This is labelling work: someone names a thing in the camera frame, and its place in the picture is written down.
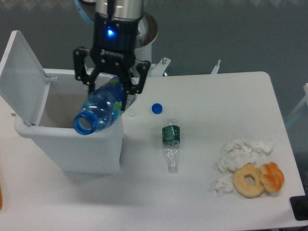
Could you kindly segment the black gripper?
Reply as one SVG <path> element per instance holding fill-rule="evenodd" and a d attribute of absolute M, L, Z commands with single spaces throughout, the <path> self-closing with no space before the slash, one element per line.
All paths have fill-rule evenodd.
<path fill-rule="evenodd" d="M 124 89 L 122 111 L 126 109 L 128 95 L 142 93 L 151 67 L 150 61 L 136 60 L 135 57 L 139 20 L 139 18 L 128 19 L 96 13 L 92 48 L 78 47 L 73 50 L 75 79 L 88 86 L 88 94 L 95 91 L 95 81 L 99 73 L 119 77 Z M 87 74 L 85 66 L 85 58 L 88 56 L 95 64 L 90 74 Z M 140 75 L 137 84 L 132 83 L 130 73 L 135 61 L 136 70 Z"/>

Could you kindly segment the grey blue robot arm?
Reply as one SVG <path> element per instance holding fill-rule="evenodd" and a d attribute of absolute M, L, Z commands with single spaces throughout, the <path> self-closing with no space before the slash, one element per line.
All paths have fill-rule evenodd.
<path fill-rule="evenodd" d="M 100 73 L 117 76 L 124 88 L 122 111 L 128 95 L 142 93 L 151 63 L 138 60 L 135 46 L 138 24 L 144 16 L 142 0 L 96 0 L 93 45 L 73 51 L 75 78 L 95 90 Z"/>

